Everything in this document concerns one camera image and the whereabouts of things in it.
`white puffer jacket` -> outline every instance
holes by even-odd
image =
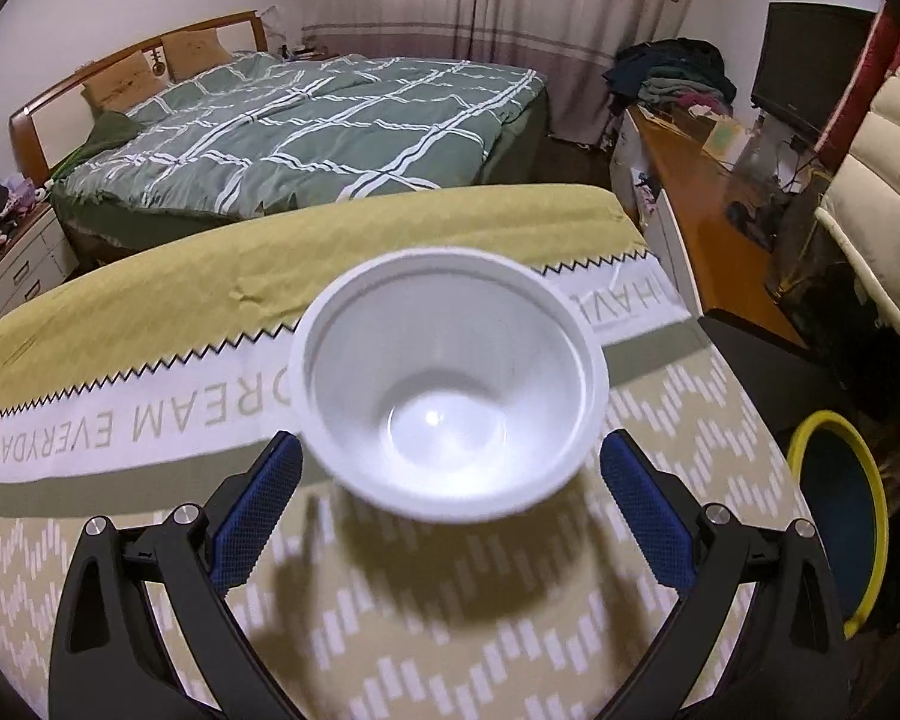
[[[900,334],[900,69],[874,98],[817,219]]]

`tv screen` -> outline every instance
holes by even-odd
[[[850,84],[874,13],[771,2],[754,105],[816,141]]]

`flat screen tv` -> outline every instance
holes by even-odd
[[[754,105],[816,142],[850,84],[874,13],[811,2],[771,2]]]

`plaid comforter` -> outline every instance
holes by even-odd
[[[245,55],[130,111],[146,130],[77,167],[65,189],[250,218],[466,186],[544,84],[532,70],[463,61]]]

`brown pillow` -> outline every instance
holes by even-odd
[[[127,113],[160,94],[167,82],[154,75],[143,52],[136,52],[87,79],[83,88],[96,108]]]
[[[183,30],[164,35],[163,50],[174,81],[192,79],[205,70],[233,61],[233,57],[220,45],[216,29],[199,32]]]

